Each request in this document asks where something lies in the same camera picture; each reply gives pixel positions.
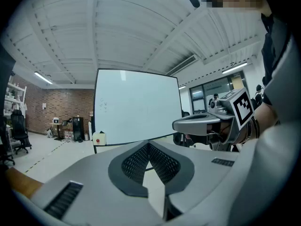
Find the black mesh panel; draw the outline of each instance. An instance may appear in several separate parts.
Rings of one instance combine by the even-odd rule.
[[[133,181],[143,184],[145,168],[149,162],[148,145],[126,158],[121,165],[123,173]]]
[[[24,134],[24,117],[22,115],[14,115],[12,114],[10,116],[11,118],[11,123],[13,124],[13,131],[14,134]]]
[[[174,158],[149,144],[149,156],[151,165],[154,167],[160,180],[166,184],[180,171],[180,164]]]

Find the floor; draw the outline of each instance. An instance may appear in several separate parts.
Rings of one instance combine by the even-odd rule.
[[[16,165],[8,162],[7,165],[14,167],[25,175],[46,183],[48,180],[59,174],[79,159],[94,154],[93,144],[91,141],[82,143],[71,141],[56,141],[46,136],[28,133],[32,150],[26,154],[25,150],[14,155]],[[173,144],[173,137],[164,137],[158,139]],[[114,150],[116,146],[98,147],[97,152],[101,153],[107,150]],[[210,150],[209,146],[196,143],[197,149]],[[155,170],[145,172],[143,186],[148,188],[149,202],[154,210],[163,216],[165,186],[157,176]]]

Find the ceiling beam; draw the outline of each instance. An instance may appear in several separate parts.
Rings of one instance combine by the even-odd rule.
[[[52,63],[56,65],[61,71],[64,72],[64,75],[66,78],[72,83],[75,84],[75,79],[72,77],[72,75],[65,69],[65,67],[62,65],[60,60],[58,59],[57,55],[53,52],[50,44],[47,42],[47,39],[45,35],[43,34],[40,25],[36,19],[34,10],[32,8],[31,1],[28,0],[26,3],[24,3],[24,14],[29,22],[29,24],[32,27],[33,35],[36,37],[36,39],[40,42],[41,46],[45,49],[47,54],[49,55]]]
[[[95,32],[95,20],[96,20],[96,6],[97,0],[87,0],[87,33],[88,44],[91,51],[91,57],[95,70],[98,68],[98,57],[96,50],[96,32]]]
[[[191,52],[196,54],[199,58],[201,58],[201,60],[205,58],[205,56],[204,56],[203,52],[200,50],[199,46],[188,34],[185,33],[183,38],[188,42],[188,45],[190,47],[189,50]]]
[[[102,65],[113,65],[113,66],[121,66],[121,67],[130,67],[130,68],[135,68],[135,69],[141,69],[141,66],[138,66],[138,65],[132,65],[132,64],[127,64],[127,63],[122,63],[122,62],[117,62],[117,61],[111,61],[111,60],[104,60],[104,59],[99,59],[98,63],[102,64]]]
[[[47,84],[45,89],[95,89],[95,81],[93,84]]]
[[[46,74],[56,74],[56,73],[63,73],[63,71],[59,71],[59,72],[46,71],[44,73],[46,73]],[[78,71],[78,70],[75,70],[75,71],[70,71],[70,73],[92,73],[92,74],[95,74],[95,71],[87,71],[87,70]]]
[[[209,57],[206,60],[203,60],[203,63],[204,63],[204,65],[208,65],[208,64],[210,64],[210,63],[212,63],[212,62],[214,62],[216,60],[228,57],[229,53],[230,53],[230,55],[234,54],[234,53],[236,53],[236,52],[238,52],[238,51],[240,51],[240,50],[242,50],[242,49],[244,49],[246,47],[252,46],[252,45],[254,45],[256,43],[259,43],[259,42],[261,42],[261,40],[259,39],[258,36],[252,37],[252,38],[250,38],[248,40],[245,40],[245,41],[243,41],[241,43],[238,43],[238,44],[230,47],[229,51],[228,50],[224,50],[224,51],[222,51],[222,52],[220,52],[220,53],[218,53],[216,55],[213,55],[213,56]]]
[[[47,83],[38,79],[38,77],[34,75],[34,72],[38,71],[37,67],[29,62],[24,55],[22,55],[22,52],[16,48],[13,42],[6,35],[7,34],[4,32],[0,42],[9,55],[16,61],[13,71],[30,83],[40,88],[45,88]]]
[[[155,63],[156,59],[178,38],[179,35],[189,28],[194,22],[201,17],[208,14],[208,10],[204,7],[199,7],[190,13],[172,32],[165,38],[165,40],[153,52],[150,58],[143,65],[142,71],[146,71]]]
[[[220,36],[221,36],[221,40],[224,46],[224,49],[230,47],[230,42],[229,42],[229,38],[227,36],[227,32],[225,29],[225,26],[222,23],[221,17],[219,16],[219,14],[217,13],[216,10],[213,10],[209,13],[214,25],[216,26],[217,31],[219,32]]]

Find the brick wall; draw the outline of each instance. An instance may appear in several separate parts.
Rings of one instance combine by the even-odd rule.
[[[26,127],[45,133],[54,117],[67,120],[79,115],[84,118],[84,130],[88,133],[89,112],[93,111],[93,89],[41,89],[15,75],[13,83],[26,90]]]

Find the marking on floor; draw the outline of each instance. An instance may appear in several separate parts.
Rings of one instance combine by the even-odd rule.
[[[54,150],[56,150],[57,148],[59,148],[60,146],[62,146],[64,143],[66,143],[66,142],[69,142],[69,141],[65,141],[65,142],[63,142],[62,144],[60,144],[58,147],[56,147],[55,149],[53,149],[51,152],[53,152]],[[41,162],[42,160],[44,160],[45,159],[45,157],[43,157],[40,161],[37,161],[34,165],[37,165],[39,162]]]

